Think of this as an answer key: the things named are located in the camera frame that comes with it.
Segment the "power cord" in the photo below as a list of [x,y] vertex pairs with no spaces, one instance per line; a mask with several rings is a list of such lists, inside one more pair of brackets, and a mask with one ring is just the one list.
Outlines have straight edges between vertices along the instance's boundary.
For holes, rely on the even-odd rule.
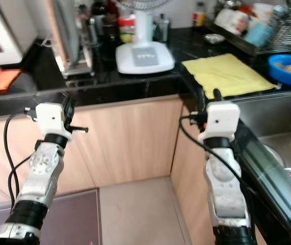
[[27,160],[29,160],[29,158],[32,156],[29,155],[28,157],[26,157],[26,159],[24,159],[22,162],[20,162],[19,164],[17,164],[14,169],[9,173],[8,175],[8,191],[9,191],[9,194],[11,196],[11,209],[14,207],[14,203],[15,203],[15,199],[14,199],[14,194],[13,194],[13,189],[12,189],[12,176],[13,174],[16,173],[16,170],[18,167],[20,167],[23,163],[25,163]]
[[[19,193],[19,183],[18,183],[18,177],[17,177],[17,173],[15,171],[15,167],[14,167],[14,164],[13,164],[13,160],[12,160],[12,157],[11,157],[11,154],[9,153],[9,150],[8,150],[8,143],[7,143],[7,131],[8,131],[8,125],[9,125],[9,122],[16,116],[19,116],[19,115],[25,115],[24,112],[16,112],[12,115],[10,115],[7,120],[6,120],[6,123],[5,123],[5,127],[4,127],[4,147],[5,147],[5,152],[6,152],[6,155],[7,155],[7,158],[8,158],[8,161],[9,161],[9,165],[11,166],[11,169],[13,171],[13,175],[14,175],[14,181],[15,181],[15,193],[16,193],[16,196],[18,195]],[[12,188],[10,189],[10,192],[9,192],[9,195],[11,197],[11,199],[14,198],[14,194],[13,192],[11,191]]]
[[[20,115],[26,115],[27,117],[29,117],[33,121],[35,121],[36,120],[36,112],[35,112],[35,110],[32,110],[30,108],[25,108],[25,110],[23,112],[16,112],[14,114],[11,114],[7,118],[7,120],[5,122],[5,126],[4,126],[4,147],[5,147],[5,152],[6,152],[8,161],[9,161],[9,165],[11,166],[11,173],[10,173],[10,175],[11,176],[12,175],[14,176],[15,194],[16,194],[16,197],[18,196],[18,193],[19,193],[19,182],[18,182],[18,177],[17,177],[17,173],[16,173],[16,168],[14,167],[14,163],[13,163],[11,154],[10,154],[9,149],[8,149],[7,132],[8,132],[9,122],[14,117],[20,116]],[[14,197],[14,193],[13,193],[13,190],[12,190],[12,181],[11,181],[11,178],[8,180],[8,190],[9,190],[9,195],[10,195],[11,202],[12,202],[12,206],[13,206],[14,205],[13,200],[15,200],[15,197]]]
[[240,186],[242,187],[243,190],[243,194],[245,196],[245,200],[247,203],[247,207],[248,207],[248,211],[249,211],[249,215],[250,215],[250,222],[251,222],[251,234],[252,234],[252,238],[256,241],[256,234],[255,234],[255,222],[254,222],[254,218],[252,215],[252,210],[253,210],[253,202],[251,199],[251,195],[249,193],[249,186],[248,184],[241,179],[241,177],[235,172],[235,170],[222,158],[220,157],[216,152],[214,152],[210,147],[206,146],[205,144],[200,143],[199,141],[197,141],[196,139],[194,139],[188,132],[187,130],[184,128],[183,126],[183,120],[184,119],[195,119],[195,115],[189,115],[189,116],[181,116],[179,119],[179,127],[181,128],[181,130],[183,131],[183,133],[186,135],[187,138],[189,138],[193,143],[197,144],[198,146],[200,146],[201,148],[203,148],[205,151],[209,152],[210,154],[212,154],[214,157],[216,157],[220,162],[222,162],[231,172],[232,174],[236,177],[236,179],[239,181]]

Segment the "blue bowl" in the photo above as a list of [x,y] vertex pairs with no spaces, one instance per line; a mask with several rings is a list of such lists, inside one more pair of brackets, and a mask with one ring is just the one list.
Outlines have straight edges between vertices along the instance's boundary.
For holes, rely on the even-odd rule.
[[270,76],[281,83],[291,86],[291,72],[275,65],[276,62],[280,62],[284,66],[291,65],[291,55],[272,55],[269,57],[268,62]]

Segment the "white stand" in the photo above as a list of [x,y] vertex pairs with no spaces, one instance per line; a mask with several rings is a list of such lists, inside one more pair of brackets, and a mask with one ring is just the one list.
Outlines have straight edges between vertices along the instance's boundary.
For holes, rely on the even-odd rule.
[[118,71],[123,74],[151,74],[173,69],[175,61],[168,48],[160,42],[151,41],[151,16],[143,11],[135,11],[135,14],[135,41],[116,49]]

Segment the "white appliance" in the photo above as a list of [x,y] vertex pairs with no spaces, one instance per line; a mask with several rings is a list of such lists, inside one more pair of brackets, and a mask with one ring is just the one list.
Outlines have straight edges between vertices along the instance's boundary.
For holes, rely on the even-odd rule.
[[117,69],[123,74],[151,74],[174,68],[175,61],[165,44],[152,42],[152,17],[148,11],[169,0],[114,0],[135,10],[135,40],[116,49]]
[[0,65],[19,63],[36,37],[25,0],[0,0]]

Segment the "dish rack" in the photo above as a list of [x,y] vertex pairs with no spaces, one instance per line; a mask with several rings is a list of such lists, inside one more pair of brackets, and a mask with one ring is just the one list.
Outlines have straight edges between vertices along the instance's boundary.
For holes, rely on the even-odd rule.
[[238,47],[251,56],[260,54],[291,52],[291,8],[289,15],[285,19],[272,19],[269,25],[274,26],[274,30],[262,47],[256,47],[248,43],[241,36],[236,36],[224,28],[217,26],[213,20],[206,19],[205,25],[211,31],[223,35],[231,44]]

